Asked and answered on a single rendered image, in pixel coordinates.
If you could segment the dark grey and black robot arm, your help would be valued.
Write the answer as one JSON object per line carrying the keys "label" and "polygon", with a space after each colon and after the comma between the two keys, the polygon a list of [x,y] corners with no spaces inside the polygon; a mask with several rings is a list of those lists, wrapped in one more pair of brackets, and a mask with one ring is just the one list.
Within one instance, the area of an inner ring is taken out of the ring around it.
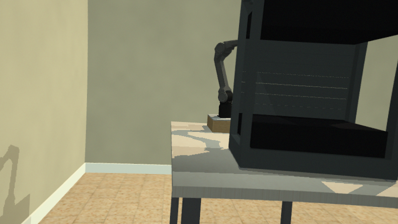
{"label": "dark grey and black robot arm", "polygon": [[238,40],[229,40],[218,43],[214,48],[214,64],[220,87],[218,90],[220,105],[217,116],[220,118],[231,118],[233,92],[228,84],[224,59],[237,47],[237,44]]}

